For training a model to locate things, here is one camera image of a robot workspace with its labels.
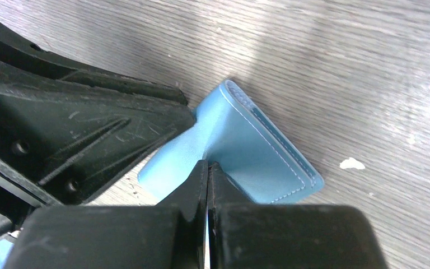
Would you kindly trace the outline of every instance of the white paint spot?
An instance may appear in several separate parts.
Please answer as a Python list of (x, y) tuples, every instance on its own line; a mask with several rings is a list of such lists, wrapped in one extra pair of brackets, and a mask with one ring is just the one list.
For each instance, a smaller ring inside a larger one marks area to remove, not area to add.
[(406, 140), (408, 142), (408, 144), (413, 145), (416, 143), (416, 140), (414, 139), (414, 134), (410, 134), (409, 138)]
[(358, 170), (365, 169), (365, 165), (357, 161), (356, 159), (350, 157), (343, 162), (340, 163), (340, 168), (342, 169), (349, 169), (349, 168), (355, 168)]

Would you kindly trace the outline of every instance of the wood grain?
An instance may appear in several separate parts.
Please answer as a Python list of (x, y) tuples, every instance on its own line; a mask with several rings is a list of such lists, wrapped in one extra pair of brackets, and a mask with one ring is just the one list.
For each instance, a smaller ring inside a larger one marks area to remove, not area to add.
[[(0, 21), (192, 107), (234, 79), (323, 175), (303, 202), (358, 207), (391, 268), (430, 268), (430, 1), (5, 0)], [(99, 201), (145, 203), (130, 182)]]

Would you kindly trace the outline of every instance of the screw hole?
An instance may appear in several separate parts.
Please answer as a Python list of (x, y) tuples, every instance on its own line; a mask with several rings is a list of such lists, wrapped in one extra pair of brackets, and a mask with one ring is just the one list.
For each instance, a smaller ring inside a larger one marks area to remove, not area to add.
[(37, 50), (38, 52), (42, 51), (42, 49), (39, 46), (37, 46), (36, 44), (32, 43), (32, 44), (30, 44), (30, 47), (33, 48), (33, 49), (35, 49), (35, 50)]
[(80, 185), (74, 179), (70, 179), (69, 181), (67, 181), (67, 184), (65, 185), (65, 189), (67, 190), (68, 193), (76, 193), (79, 188), (80, 188)]
[(17, 140), (12, 144), (11, 151), (17, 156), (24, 156), (29, 153), (30, 146), (27, 142)]

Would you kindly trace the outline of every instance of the stitched seam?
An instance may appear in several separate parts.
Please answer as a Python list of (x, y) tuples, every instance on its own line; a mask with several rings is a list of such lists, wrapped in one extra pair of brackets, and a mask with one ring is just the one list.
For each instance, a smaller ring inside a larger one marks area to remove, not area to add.
[(309, 175), (309, 181), (311, 182), (311, 188), (313, 188), (314, 186), (316, 186), (317, 181), (314, 179), (314, 181), (312, 181), (314, 175), (304, 166), (304, 164), (299, 161), (299, 159), (296, 157), (296, 154), (294, 152), (291, 151), (290, 147), (288, 147), (282, 140), (281, 138), (275, 133), (272, 132), (268, 126), (266, 126), (266, 124), (263, 122), (262, 119), (260, 119), (258, 117), (258, 115), (256, 115), (255, 113), (253, 113), (253, 115), (259, 120), (259, 122), (268, 130), (268, 132), (270, 134), (272, 134), (274, 136), (274, 138), (276, 138), (276, 140), (281, 143), (281, 145), (284, 146), (284, 148), (291, 154), (291, 156), (295, 159), (295, 161), (297, 162), (298, 165), (300, 165), (303, 170), (307, 173), (307, 175)]
[(281, 160), (283, 160), (283, 162), (289, 167), (289, 169), (292, 171), (292, 173), (294, 173), (294, 175), (297, 177), (297, 179), (299, 179), (302, 182), (301, 188), (295, 189), (294, 191), (291, 191), (291, 192), (289, 192), (289, 193), (287, 193), (287, 194), (285, 194), (279, 198), (276, 198), (276, 199), (272, 200), (271, 203), (275, 203), (281, 199), (284, 199), (288, 196), (291, 196), (291, 195), (295, 194), (296, 192), (299, 192), (299, 191), (303, 190), (304, 188), (306, 188), (306, 183), (304, 182), (304, 180), (302, 180), (299, 177), (299, 175), (297, 175), (297, 173), (286, 162), (286, 160), (283, 158), (283, 156), (281, 156), (281, 154), (279, 154), (279, 152), (273, 147), (273, 145), (271, 145), (271, 143), (269, 143), (269, 141), (266, 139), (266, 137), (264, 137), (263, 134), (260, 131), (258, 131), (258, 129), (256, 129), (256, 127), (243, 114), (241, 114), (241, 112), (237, 108), (235, 108), (235, 106), (228, 100), (227, 96), (225, 96), (222, 89), (219, 88), (219, 90), (220, 90), (220, 93), (223, 95), (223, 98), (225, 98), (225, 100), (231, 105), (231, 107), (234, 108), (238, 112), (238, 114), (241, 115), (253, 127), (253, 129), (257, 131), (257, 133), (264, 139), (264, 141), (266, 141), (266, 143), (268, 143), (268, 145), (271, 147), (271, 149), (273, 149), (274, 152), (276, 152), (276, 154), (281, 158)]

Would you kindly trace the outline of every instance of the blue leather flap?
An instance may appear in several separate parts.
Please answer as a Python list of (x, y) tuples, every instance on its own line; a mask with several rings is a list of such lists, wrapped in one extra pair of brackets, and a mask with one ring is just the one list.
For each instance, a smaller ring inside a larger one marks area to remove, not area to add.
[(268, 117), (232, 81), (215, 88), (194, 110), (194, 127), (164, 145), (139, 173), (160, 200), (200, 159), (217, 161), (257, 203), (294, 203), (324, 181)]

